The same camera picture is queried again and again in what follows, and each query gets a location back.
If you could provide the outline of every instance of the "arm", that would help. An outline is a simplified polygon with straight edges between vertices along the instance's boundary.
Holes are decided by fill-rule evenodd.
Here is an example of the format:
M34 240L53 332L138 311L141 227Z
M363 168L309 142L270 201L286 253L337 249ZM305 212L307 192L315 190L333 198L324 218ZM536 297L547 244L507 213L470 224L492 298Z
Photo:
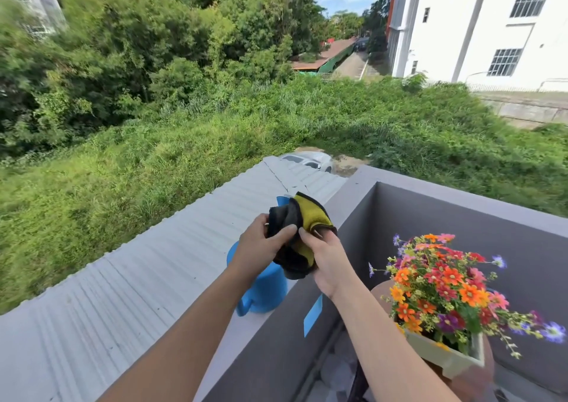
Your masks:
M288 226L266 239L267 217L252 222L229 266L98 402L193 400L239 299L296 233Z
M323 239L300 229L313 251L315 280L336 305L378 402L459 402L458 397L410 347L351 267L331 231Z

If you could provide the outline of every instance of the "blue watering can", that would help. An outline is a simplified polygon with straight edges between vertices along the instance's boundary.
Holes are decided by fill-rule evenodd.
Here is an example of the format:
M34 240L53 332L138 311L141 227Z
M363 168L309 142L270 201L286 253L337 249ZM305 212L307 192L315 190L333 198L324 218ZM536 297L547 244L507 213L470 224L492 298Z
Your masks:
M287 204L290 198L278 196L276 198L278 206ZM237 250L236 241L227 253L227 264L229 264ZM276 309L288 293L288 283L284 276L284 271L274 262L271 262L265 270L254 280L252 287L238 301L236 308L239 317L247 312L264 313Z

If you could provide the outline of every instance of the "flower pot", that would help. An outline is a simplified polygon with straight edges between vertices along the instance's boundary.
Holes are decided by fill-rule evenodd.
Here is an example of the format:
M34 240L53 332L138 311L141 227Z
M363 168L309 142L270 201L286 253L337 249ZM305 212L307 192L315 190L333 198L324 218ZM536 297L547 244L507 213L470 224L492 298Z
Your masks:
M430 363L434 363L442 368L442 375L447 378L457 377L465 372L470 366L476 365L480 368L485 366L483 356L483 334L477 333L472 336L471 356L466 356L459 351L448 347L447 350L436 345L435 341L422 336L421 334L404 331L408 343L414 348L416 353Z

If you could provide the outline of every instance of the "table top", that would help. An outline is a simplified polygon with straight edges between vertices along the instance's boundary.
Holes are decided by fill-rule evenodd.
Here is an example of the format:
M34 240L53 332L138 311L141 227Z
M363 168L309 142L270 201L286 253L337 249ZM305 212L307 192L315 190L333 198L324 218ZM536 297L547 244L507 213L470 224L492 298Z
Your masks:
M380 297L383 295L390 297L389 289L393 284L394 282L392 280L385 281L371 290L371 293L378 300L380 306L389 313L391 311L391 304L382 300ZM460 400L463 402L471 402L481 397L487 387L493 383L495 361L493 360L493 352L491 351L491 346L489 345L486 335L483 335L483 351L485 354L485 367L480 368L479 366L473 365L453 380L442 376L442 368L439 366L430 362L426 363L442 378Z

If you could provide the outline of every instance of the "hand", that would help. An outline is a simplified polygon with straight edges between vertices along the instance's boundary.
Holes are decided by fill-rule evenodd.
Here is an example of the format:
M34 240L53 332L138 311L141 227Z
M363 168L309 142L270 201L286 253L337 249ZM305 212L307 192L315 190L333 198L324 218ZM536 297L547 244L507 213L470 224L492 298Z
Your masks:
M267 222L268 214L260 214L238 239L237 251L231 265L247 278L258 277L272 262L282 245L291 240L298 231L294 224L290 224L273 237L267 238Z
M355 281L357 275L345 254L339 238L331 230L322 230L322 239L306 232L302 227L299 230L302 241L312 249L317 263L314 279L324 295L332 301L340 288Z

